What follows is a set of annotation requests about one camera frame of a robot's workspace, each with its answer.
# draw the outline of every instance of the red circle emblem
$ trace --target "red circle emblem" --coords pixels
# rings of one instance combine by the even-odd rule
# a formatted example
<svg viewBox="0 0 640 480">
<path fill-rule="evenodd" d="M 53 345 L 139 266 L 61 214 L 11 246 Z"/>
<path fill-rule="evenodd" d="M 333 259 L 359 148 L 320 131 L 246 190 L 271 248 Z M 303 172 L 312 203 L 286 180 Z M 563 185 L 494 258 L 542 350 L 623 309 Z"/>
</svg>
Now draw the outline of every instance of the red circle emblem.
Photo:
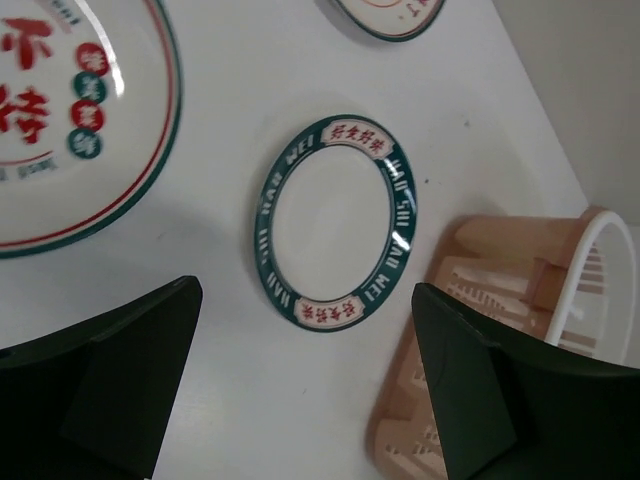
<svg viewBox="0 0 640 480">
<path fill-rule="evenodd" d="M 76 50 L 76 62 L 85 72 L 102 76 L 109 71 L 109 59 L 102 47 L 95 43 L 83 43 Z"/>
<path fill-rule="evenodd" d="M 104 125 L 104 113 L 97 103 L 78 100 L 71 106 L 71 120 L 78 128 L 88 128 L 97 132 Z"/>
</svg>

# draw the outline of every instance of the dish rack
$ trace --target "dish rack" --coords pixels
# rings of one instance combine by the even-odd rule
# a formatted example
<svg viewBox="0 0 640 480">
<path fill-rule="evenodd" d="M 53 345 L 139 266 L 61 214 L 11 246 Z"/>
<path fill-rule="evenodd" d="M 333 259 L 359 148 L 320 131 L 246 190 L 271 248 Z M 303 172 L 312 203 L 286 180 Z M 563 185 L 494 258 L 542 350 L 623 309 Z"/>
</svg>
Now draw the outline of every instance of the dish rack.
<svg viewBox="0 0 640 480">
<path fill-rule="evenodd" d="M 615 213 L 465 217 L 442 235 L 426 281 L 501 323 L 574 353 L 622 363 L 636 259 Z M 371 417 L 367 447 L 389 480 L 444 480 L 446 466 L 413 321 Z"/>
</svg>

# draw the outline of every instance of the ceramic plate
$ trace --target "ceramic plate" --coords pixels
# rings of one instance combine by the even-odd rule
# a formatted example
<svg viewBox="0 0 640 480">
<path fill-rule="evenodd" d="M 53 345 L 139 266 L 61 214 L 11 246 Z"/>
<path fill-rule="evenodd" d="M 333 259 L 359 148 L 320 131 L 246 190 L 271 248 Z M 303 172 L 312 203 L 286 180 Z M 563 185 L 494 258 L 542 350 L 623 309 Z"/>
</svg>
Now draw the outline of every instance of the ceramic plate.
<svg viewBox="0 0 640 480">
<path fill-rule="evenodd" d="M 424 32 L 444 0 L 336 0 L 361 28 L 390 42 L 405 42 Z"/>
<path fill-rule="evenodd" d="M 3 0 L 0 71 L 0 257 L 72 243 L 140 199 L 181 105 L 159 1 Z"/>
<path fill-rule="evenodd" d="M 321 120 L 278 157 L 255 218 L 271 303 L 314 331 L 351 327 L 389 297 L 416 228 L 411 168 L 393 136 L 357 115 Z"/>
</svg>

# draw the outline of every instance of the white table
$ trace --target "white table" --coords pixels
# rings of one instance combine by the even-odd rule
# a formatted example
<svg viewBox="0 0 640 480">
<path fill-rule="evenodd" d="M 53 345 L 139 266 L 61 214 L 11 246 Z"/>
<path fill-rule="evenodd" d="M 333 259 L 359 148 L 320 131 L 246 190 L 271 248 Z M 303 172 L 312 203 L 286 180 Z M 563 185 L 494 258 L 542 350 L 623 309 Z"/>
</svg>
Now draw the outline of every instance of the white table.
<svg viewBox="0 0 640 480">
<path fill-rule="evenodd" d="M 462 213 L 577 216 L 585 197 L 489 0 L 448 0 L 401 45 L 369 39 L 328 0 L 167 3 L 186 92 L 170 161 L 106 230 L 0 264 L 0 347 L 195 274 L 205 300 L 155 479 L 379 478 L 365 425 L 442 228 Z M 418 231 L 376 314 L 314 334 L 257 288 L 251 212 L 278 149 L 345 110 L 403 145 Z"/>
</svg>

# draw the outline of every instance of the plate center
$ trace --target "plate center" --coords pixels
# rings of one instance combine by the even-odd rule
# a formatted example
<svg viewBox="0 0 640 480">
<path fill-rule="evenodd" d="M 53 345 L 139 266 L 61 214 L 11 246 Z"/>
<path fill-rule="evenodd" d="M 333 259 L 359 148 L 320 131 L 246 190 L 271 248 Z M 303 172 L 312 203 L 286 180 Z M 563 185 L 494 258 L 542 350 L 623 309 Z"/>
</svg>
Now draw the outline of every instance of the plate center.
<svg viewBox="0 0 640 480">
<path fill-rule="evenodd" d="M 341 298 L 371 274 L 389 228 L 389 194 L 374 161 L 355 148 L 325 148 L 293 171 L 278 198 L 278 268 L 307 298 Z"/>
</svg>

